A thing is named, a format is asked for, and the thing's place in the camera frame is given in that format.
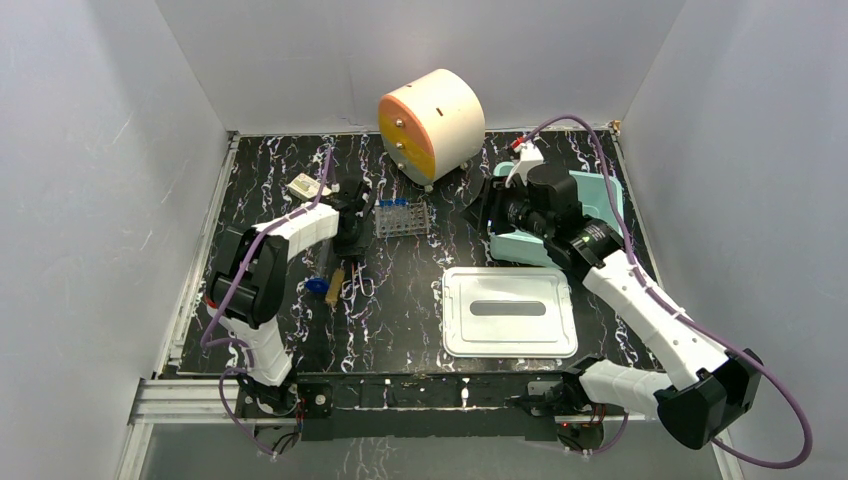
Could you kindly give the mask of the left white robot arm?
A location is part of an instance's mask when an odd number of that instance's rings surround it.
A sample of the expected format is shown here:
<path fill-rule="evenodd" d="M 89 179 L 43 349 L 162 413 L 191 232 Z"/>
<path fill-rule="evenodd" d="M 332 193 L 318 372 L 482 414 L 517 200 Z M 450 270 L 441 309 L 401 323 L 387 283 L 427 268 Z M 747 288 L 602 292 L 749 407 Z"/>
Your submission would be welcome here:
<path fill-rule="evenodd" d="M 348 179 L 337 193 L 310 200 L 283 217 L 248 228 L 230 226 L 223 232 L 206 303 L 243 348 L 246 375 L 264 385 L 260 403 L 275 416 L 290 414 L 299 400 L 297 387 L 285 380 L 292 360 L 276 319 L 288 263 L 324 241 L 341 258 L 362 255 L 374 201 L 366 181 Z"/>

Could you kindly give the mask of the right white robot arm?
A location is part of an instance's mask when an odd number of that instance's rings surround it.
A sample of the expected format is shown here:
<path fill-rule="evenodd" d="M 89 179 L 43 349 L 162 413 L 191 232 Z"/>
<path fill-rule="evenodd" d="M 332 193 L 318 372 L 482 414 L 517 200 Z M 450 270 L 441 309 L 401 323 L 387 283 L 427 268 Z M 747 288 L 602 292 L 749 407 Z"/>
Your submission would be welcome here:
<path fill-rule="evenodd" d="M 555 265 L 606 302 L 660 360 L 657 372 L 581 359 L 563 387 L 571 411 L 606 403 L 653 414 L 680 444 L 700 449 L 751 409 L 760 358 L 684 325 L 681 308 L 630 263 L 617 231 L 584 214 L 568 171 L 535 166 L 513 185 L 489 177 L 462 215 L 481 234 L 520 230 L 540 239 Z"/>

